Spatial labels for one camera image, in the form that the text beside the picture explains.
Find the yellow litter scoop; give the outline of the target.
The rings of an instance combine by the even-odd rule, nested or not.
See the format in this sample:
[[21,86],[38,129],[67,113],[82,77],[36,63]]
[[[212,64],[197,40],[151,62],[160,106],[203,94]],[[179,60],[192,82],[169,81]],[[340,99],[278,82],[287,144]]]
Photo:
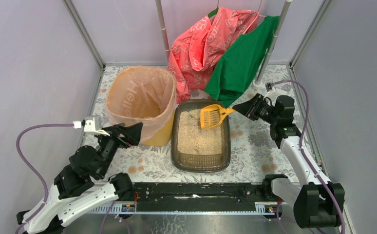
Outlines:
[[200,111],[200,126],[202,129],[217,127],[223,123],[228,115],[234,112],[233,108],[224,108],[219,104],[206,106]]

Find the grey translucent litter box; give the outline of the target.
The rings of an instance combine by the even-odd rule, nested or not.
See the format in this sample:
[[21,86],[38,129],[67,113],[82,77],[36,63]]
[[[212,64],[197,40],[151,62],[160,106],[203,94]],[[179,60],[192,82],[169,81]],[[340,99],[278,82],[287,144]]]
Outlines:
[[171,159],[176,168],[188,172],[209,173],[224,170],[230,164],[231,137],[228,118],[225,118],[220,125],[224,130],[224,144],[221,154],[190,155],[183,154],[177,150],[178,127],[181,112],[196,109],[201,110],[212,104],[222,105],[221,102],[212,99],[190,99],[181,102],[176,108],[171,135]]

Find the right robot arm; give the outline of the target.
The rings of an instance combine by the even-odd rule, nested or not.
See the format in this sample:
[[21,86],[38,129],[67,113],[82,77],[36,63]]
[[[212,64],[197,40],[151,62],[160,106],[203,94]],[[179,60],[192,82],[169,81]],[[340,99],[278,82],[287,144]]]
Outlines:
[[297,225],[302,229],[340,227],[345,232],[345,190],[340,183],[333,183],[311,157],[303,133],[294,123],[294,99],[280,95],[271,105],[263,95],[256,94],[233,109],[250,120],[269,123],[270,136],[292,165],[300,186],[284,175],[266,176],[264,181],[270,193],[292,207]]

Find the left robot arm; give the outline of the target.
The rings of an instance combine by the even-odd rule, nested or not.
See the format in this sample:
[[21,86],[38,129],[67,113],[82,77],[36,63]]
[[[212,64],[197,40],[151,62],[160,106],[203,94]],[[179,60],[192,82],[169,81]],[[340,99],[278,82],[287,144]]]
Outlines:
[[98,146],[95,148],[85,145],[78,148],[69,157],[69,164],[54,178],[53,184],[47,186],[43,176],[23,155],[20,140],[30,130],[55,127],[55,124],[32,126],[18,135],[17,152],[41,181],[44,197],[33,209],[17,213],[17,234],[60,234],[73,221],[100,205],[117,200],[136,202],[138,199],[127,173],[113,175],[101,188],[89,195],[83,196],[83,193],[95,185],[94,180],[105,177],[118,149],[127,149],[140,143],[143,123],[128,127],[116,124],[102,128],[92,117],[61,126],[83,129],[97,138]]

